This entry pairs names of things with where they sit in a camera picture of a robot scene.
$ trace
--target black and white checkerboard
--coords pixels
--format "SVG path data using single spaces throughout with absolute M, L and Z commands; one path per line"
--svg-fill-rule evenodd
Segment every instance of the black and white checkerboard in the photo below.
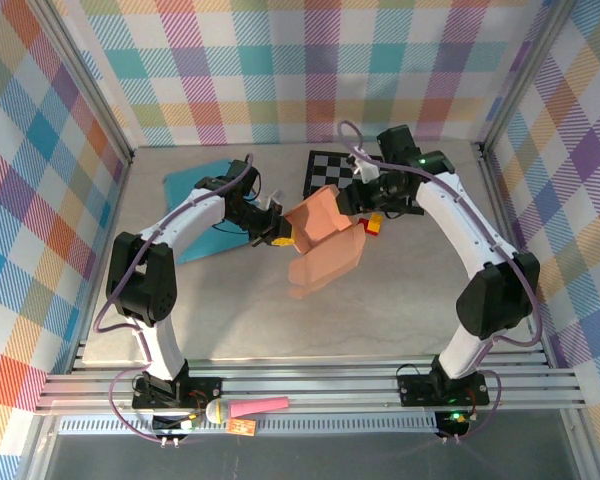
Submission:
M 307 198 L 325 185 L 345 188 L 351 184 L 354 178 L 359 179 L 360 175 L 354 175 L 353 169 L 347 163 L 348 157 L 348 153 L 311 150 L 302 196 Z M 381 157 L 373 156 L 372 158 L 382 160 Z

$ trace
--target colorful plaid fabric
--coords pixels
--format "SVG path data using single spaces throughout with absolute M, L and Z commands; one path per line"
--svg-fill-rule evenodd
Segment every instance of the colorful plaid fabric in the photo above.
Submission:
M 574 367 L 600 439 L 600 0 L 578 2 L 496 148 L 561 366 Z
M 68 353 L 122 170 L 26 0 L 1 0 L 0 479 Z
M 498 72 L 515 72 L 526 54 L 505 55 L 522 41 L 520 19 L 541 9 L 527 0 L 82 0 L 77 15 L 55 3 L 127 134 L 151 146 L 332 141 L 344 118 L 369 137 L 407 123 L 420 139 L 476 139 L 505 80 Z
M 547 19 L 550 7 L 551 7 L 551 5 L 553 5 L 553 2 L 554 2 L 554 0 L 543 0 L 542 1 L 542 6 L 538 10 L 536 17 L 533 20 L 533 24 L 531 25 L 531 28 L 527 31 L 527 34 L 524 37 L 524 41 L 522 42 L 522 46 L 520 47 L 520 50 L 518 51 L 518 54 L 515 57 L 515 60 L 511 64 L 511 68 L 507 72 L 505 80 L 502 83 L 502 86 L 500 87 L 500 91 L 498 92 L 498 95 L 496 96 L 495 101 L 491 105 L 491 108 L 489 109 L 489 113 L 487 114 L 487 118 L 486 118 L 484 124 L 482 125 L 482 128 L 480 129 L 480 133 L 478 134 L 478 137 L 475 140 L 477 140 L 479 142 L 485 141 L 486 136 L 489 133 L 489 130 L 491 130 L 491 127 L 493 126 L 494 120 L 500 113 L 500 110 L 502 107 L 502 102 L 505 100 L 505 98 L 507 98 L 507 95 L 509 94 L 509 92 L 511 92 L 511 89 L 514 86 L 518 71 L 520 70 L 520 67 L 522 65 L 524 65 L 525 61 L 527 60 L 527 55 L 532 50 L 533 42 L 536 39 L 538 32 L 544 26 L 544 22 Z

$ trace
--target blue cloth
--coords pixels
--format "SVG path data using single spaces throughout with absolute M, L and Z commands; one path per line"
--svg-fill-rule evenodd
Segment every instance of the blue cloth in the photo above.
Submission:
M 164 177 L 164 192 L 167 197 L 169 211 L 173 211 L 189 196 L 199 180 L 204 177 L 226 175 L 230 164 L 230 160 L 224 159 L 166 175 Z M 226 233 L 209 228 L 182 253 L 176 263 L 190 262 L 249 243 L 249 236 L 246 235 L 246 231 L 233 223 L 223 221 L 218 224 L 218 228 L 229 232 L 245 233 L 245 235 L 236 235 L 235 233 Z

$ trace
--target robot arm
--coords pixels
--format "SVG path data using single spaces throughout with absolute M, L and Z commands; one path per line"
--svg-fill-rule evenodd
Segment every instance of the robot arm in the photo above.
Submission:
M 507 258 L 516 263 L 534 291 L 539 263 L 532 254 L 520 254 L 498 235 L 467 196 L 453 165 L 443 153 L 422 154 L 406 126 L 383 132 L 378 136 L 378 143 L 386 162 L 424 170 L 452 187 L 464 200 L 460 202 L 459 197 L 454 198 L 437 182 L 397 170 L 356 180 L 337 198 L 340 212 L 347 215 L 386 212 L 388 207 L 414 213 L 415 200 L 432 216 L 458 252 L 470 279 L 456 302 L 460 326 L 449 345 L 435 358 L 430 374 L 437 396 L 443 397 L 454 390 L 463 391 L 476 375 L 476 368 L 493 337 L 516 327 L 531 313 L 531 302 Z M 465 207 L 474 215 L 467 213 Z M 497 240 L 507 258 L 495 251 L 487 235 Z
M 271 200 L 267 209 L 262 210 L 245 199 L 259 175 L 255 168 L 251 167 L 241 182 L 221 196 L 208 195 L 236 179 L 245 168 L 246 162 L 235 160 L 227 175 L 198 182 L 177 209 L 186 204 L 193 206 L 175 217 L 164 230 L 160 228 L 162 219 L 139 234 L 121 233 L 113 244 L 108 297 L 142 245 L 159 232 L 114 305 L 126 322 L 140 329 L 151 355 L 150 366 L 143 373 L 143 389 L 149 397 L 158 397 L 167 406 L 186 403 L 189 392 L 199 389 L 189 377 L 188 364 L 178 348 L 171 321 L 177 297 L 175 259 L 205 230 L 225 219 L 246 230 L 253 246 L 263 242 L 275 245 L 278 239 L 291 237 L 291 225 L 282 216 L 280 204 Z M 196 203 L 203 195 L 208 198 Z

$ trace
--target white microphone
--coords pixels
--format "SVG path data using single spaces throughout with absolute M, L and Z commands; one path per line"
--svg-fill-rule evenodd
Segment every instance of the white microphone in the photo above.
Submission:
M 262 398 L 258 400 L 224 400 L 216 398 L 207 404 L 207 420 L 211 423 L 224 423 L 230 418 L 250 415 L 252 413 L 268 412 L 287 408 L 287 397 Z

